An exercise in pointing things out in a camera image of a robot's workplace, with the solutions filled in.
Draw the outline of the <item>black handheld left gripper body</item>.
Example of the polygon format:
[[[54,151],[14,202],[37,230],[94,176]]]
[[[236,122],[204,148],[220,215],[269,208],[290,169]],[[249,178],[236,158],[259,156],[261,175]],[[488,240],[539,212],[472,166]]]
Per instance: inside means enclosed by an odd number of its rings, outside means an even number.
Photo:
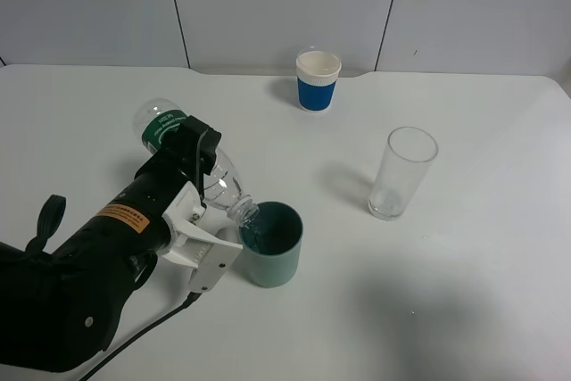
[[[3,245],[1,362],[59,373],[106,350],[170,242],[162,214],[191,178],[191,154],[160,150],[53,253]]]

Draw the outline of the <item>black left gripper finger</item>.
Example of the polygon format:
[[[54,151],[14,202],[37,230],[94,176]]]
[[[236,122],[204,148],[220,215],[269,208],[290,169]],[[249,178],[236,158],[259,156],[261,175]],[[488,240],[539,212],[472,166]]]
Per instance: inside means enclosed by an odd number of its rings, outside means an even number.
[[[163,139],[156,155],[184,174],[204,198],[204,177],[214,169],[221,138],[221,133],[208,124],[188,116]]]

